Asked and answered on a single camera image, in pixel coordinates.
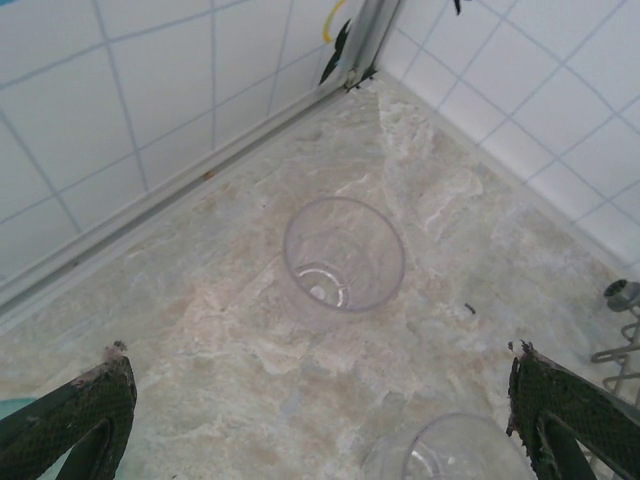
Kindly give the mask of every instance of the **yellow cable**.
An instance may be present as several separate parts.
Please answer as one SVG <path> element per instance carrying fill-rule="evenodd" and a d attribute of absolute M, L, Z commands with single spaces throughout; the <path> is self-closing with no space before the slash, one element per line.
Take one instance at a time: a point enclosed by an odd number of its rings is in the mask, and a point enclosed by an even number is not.
<path fill-rule="evenodd" d="M 340 0 L 338 3 L 336 3 L 336 6 L 333 7 L 333 9 L 331 10 L 331 13 L 327 17 L 327 20 L 324 22 L 324 28 L 322 29 L 322 36 L 324 37 L 324 41 L 326 43 L 333 42 L 333 38 L 331 38 L 331 36 L 329 35 L 329 27 L 331 27 L 331 21 L 333 20 L 333 16 L 336 14 L 338 9 L 342 5 L 344 5 L 344 2 L 346 2 L 346 1 L 347 0 Z"/>

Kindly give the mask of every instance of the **white tile wall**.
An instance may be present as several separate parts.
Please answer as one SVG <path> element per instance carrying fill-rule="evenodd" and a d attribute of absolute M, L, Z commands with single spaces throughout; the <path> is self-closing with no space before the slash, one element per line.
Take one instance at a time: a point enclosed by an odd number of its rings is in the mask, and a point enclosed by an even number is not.
<path fill-rule="evenodd" d="M 602 195 L 613 197 L 640 178 L 640 135 L 613 119 L 563 161 Z"/>
<path fill-rule="evenodd" d="M 46 200 L 0 223 L 0 272 L 7 278 L 76 236 L 55 200 Z"/>
<path fill-rule="evenodd" d="M 110 38 L 206 12 L 209 0 L 98 0 Z"/>
<path fill-rule="evenodd" d="M 0 220 L 51 196 L 51 190 L 29 157 L 3 123 L 0 123 Z"/>
<path fill-rule="evenodd" d="M 133 150 L 104 48 L 9 87 L 0 102 L 57 189 Z"/>
<path fill-rule="evenodd" d="M 458 84 L 440 107 L 440 112 L 479 141 L 504 120 L 504 114 L 465 84 Z"/>
<path fill-rule="evenodd" d="M 630 258 L 630 262 L 640 260 L 640 226 L 630 222 L 629 218 L 614 206 L 603 205 L 580 220 L 577 225 L 606 245 L 609 251 L 619 258 Z"/>
<path fill-rule="evenodd" d="M 60 195 L 83 230 L 108 218 L 144 194 L 135 156 L 131 155 Z"/>
<path fill-rule="evenodd" d="M 505 112 L 540 85 L 557 62 L 512 26 L 503 23 L 467 70 L 464 79 Z"/>
<path fill-rule="evenodd" d="M 534 39 L 565 58 L 616 6 L 616 0 L 536 0 L 518 2 L 509 20 Z"/>
<path fill-rule="evenodd" d="M 317 48 L 297 62 L 278 72 L 271 98 L 271 113 L 278 113 L 316 87 L 316 66 L 321 54 Z"/>
<path fill-rule="evenodd" d="M 640 2 L 626 2 L 598 34 L 569 61 L 569 65 L 616 109 L 624 107 L 638 95 L 639 19 Z"/>
<path fill-rule="evenodd" d="M 140 151 L 151 188 L 155 188 L 194 161 L 211 152 L 213 115 L 207 113 Z"/>
<path fill-rule="evenodd" d="M 534 176 L 529 186 L 569 220 L 577 220 L 603 201 L 593 188 L 560 162 Z"/>
<path fill-rule="evenodd" d="M 252 0 L 219 12 L 217 103 L 276 71 L 290 4 L 291 0 Z"/>
<path fill-rule="evenodd" d="M 514 116 L 556 155 L 569 149 L 611 115 L 575 75 L 559 71 Z"/>
<path fill-rule="evenodd" d="M 448 3 L 450 8 L 445 10 L 424 47 L 461 74 L 500 19 L 475 1 L 465 3 L 463 13 L 456 16 L 453 2 Z"/>
<path fill-rule="evenodd" d="M 414 42 L 422 45 L 442 8 L 450 3 L 449 0 L 406 0 L 400 10 L 398 25 Z"/>
<path fill-rule="evenodd" d="M 613 203 L 633 217 L 640 225 L 640 181 L 636 181 L 635 184 L 615 197 Z"/>
<path fill-rule="evenodd" d="M 520 180 L 526 180 L 549 165 L 554 156 L 512 121 L 506 122 L 483 144 L 484 148 L 508 165 Z"/>
<path fill-rule="evenodd" d="M 422 97 L 435 106 L 440 104 L 455 85 L 456 77 L 431 55 L 421 51 L 407 71 L 404 82 L 414 91 L 420 89 Z"/>
<path fill-rule="evenodd" d="M 117 42 L 113 53 L 140 146 L 211 107 L 209 18 Z"/>
<path fill-rule="evenodd" d="M 90 1 L 21 1 L 2 6 L 0 84 L 102 42 Z"/>
<path fill-rule="evenodd" d="M 635 103 L 630 105 L 622 114 L 637 131 L 640 131 L 640 100 L 636 100 Z"/>
<path fill-rule="evenodd" d="M 216 147 L 222 147 L 246 132 L 256 121 L 267 118 L 274 77 L 235 96 L 216 110 Z"/>
<path fill-rule="evenodd" d="M 418 50 L 418 45 L 413 43 L 407 35 L 398 30 L 392 30 L 382 52 L 386 59 L 387 72 L 396 78 L 402 78 L 413 59 L 416 58 Z"/>
<path fill-rule="evenodd" d="M 640 262 L 631 265 L 627 269 L 626 277 L 631 280 L 637 280 L 638 278 L 640 278 Z"/>
<path fill-rule="evenodd" d="M 312 91 L 335 3 L 3 5 L 0 282 Z"/>
<path fill-rule="evenodd" d="M 333 2 L 331 1 L 297 0 L 293 2 L 287 35 L 299 38 L 300 41 L 285 43 L 282 51 L 283 65 L 295 62 L 324 43 L 322 27 L 332 8 Z M 335 30 L 337 25 L 338 22 L 333 22 L 332 30 Z M 316 32 L 316 34 L 307 35 L 309 30 Z"/>
<path fill-rule="evenodd" d="M 638 25 L 640 2 L 630 0 L 473 0 L 459 17 L 453 2 L 405 0 L 379 66 L 631 265 Z"/>

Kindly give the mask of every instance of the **glass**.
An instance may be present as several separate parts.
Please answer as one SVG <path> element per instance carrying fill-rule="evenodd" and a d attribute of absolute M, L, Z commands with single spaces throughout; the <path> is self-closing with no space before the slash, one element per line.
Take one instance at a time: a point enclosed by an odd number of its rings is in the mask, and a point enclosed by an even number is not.
<path fill-rule="evenodd" d="M 365 480 L 535 479 L 524 455 L 489 419 L 456 413 L 381 438 Z"/>
<path fill-rule="evenodd" d="M 307 204 L 291 219 L 284 264 L 285 290 L 297 316 L 326 324 L 392 298 L 404 276 L 404 251 L 377 210 L 329 197 Z"/>

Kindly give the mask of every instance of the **clear plastic cup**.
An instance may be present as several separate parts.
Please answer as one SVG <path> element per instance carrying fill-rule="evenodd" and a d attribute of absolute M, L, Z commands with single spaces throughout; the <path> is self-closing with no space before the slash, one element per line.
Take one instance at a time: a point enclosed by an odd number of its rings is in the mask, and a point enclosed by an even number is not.
<path fill-rule="evenodd" d="M 454 413 L 381 438 L 364 480 L 534 480 L 513 441 L 490 419 Z"/>
<path fill-rule="evenodd" d="M 305 205 L 290 220 L 284 264 L 295 315 L 323 327 L 392 298 L 404 276 L 404 250 L 377 210 L 329 197 Z"/>

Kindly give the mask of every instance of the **beige marble surface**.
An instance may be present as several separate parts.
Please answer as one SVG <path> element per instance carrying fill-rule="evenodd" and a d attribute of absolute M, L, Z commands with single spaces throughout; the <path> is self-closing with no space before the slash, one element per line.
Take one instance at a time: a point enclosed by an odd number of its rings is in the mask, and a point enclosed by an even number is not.
<path fill-rule="evenodd" d="M 389 218 L 407 273 L 385 307 L 311 332 L 281 308 L 282 235 L 336 194 Z M 403 423 L 467 411 L 504 427 L 509 340 L 611 373 L 588 358 L 625 320 L 601 298 L 614 279 L 375 83 L 2 337 L 0 389 L 44 394 L 124 340 L 139 396 L 122 478 L 353 479 Z"/>

